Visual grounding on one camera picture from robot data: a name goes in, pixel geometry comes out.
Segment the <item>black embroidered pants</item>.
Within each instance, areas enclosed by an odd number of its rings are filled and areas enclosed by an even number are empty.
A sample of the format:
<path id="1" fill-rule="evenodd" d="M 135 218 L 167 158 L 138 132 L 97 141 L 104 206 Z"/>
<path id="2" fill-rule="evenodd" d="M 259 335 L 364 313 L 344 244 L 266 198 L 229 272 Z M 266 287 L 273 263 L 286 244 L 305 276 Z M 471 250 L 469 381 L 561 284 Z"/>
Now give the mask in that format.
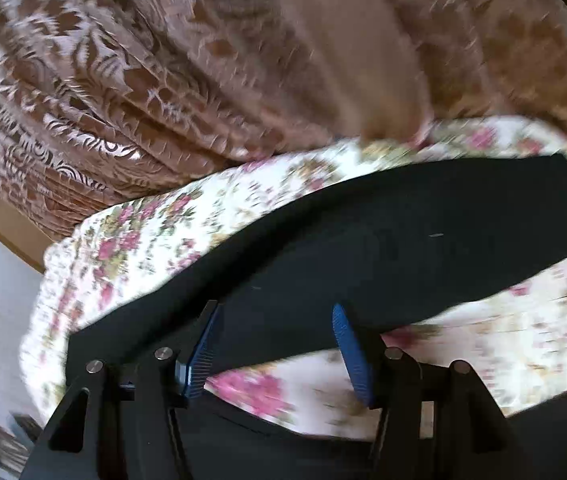
<path id="1" fill-rule="evenodd" d="M 309 194 L 229 237 L 152 294 L 70 337 L 70 386 L 28 478 L 564 479 L 567 393 L 507 419 L 463 361 L 381 360 L 372 443 L 310 438 L 204 390 L 177 391 L 179 339 L 210 300 L 210 373 L 337 346 L 331 314 L 397 328 L 567 257 L 567 160 L 460 158 Z"/>

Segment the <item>wooden cabinet door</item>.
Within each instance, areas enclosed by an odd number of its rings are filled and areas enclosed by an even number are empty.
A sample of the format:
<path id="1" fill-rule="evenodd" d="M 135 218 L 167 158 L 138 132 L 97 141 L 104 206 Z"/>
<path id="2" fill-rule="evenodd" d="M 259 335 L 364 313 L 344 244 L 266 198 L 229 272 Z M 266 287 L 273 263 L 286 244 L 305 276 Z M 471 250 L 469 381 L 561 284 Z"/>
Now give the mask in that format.
<path id="1" fill-rule="evenodd" d="M 37 272 L 44 273 L 44 252 L 52 240 L 2 198 L 0 243 Z"/>

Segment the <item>brown floral curtain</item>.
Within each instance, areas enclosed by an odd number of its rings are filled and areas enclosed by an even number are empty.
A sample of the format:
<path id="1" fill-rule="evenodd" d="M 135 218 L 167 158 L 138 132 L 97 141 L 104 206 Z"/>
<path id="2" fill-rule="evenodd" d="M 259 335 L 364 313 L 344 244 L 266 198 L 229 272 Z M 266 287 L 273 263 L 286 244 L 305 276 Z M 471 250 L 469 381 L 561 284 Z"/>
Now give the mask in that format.
<path id="1" fill-rule="evenodd" d="M 0 0 L 0 197 L 53 238 L 244 162 L 509 114 L 567 133 L 562 0 Z"/>

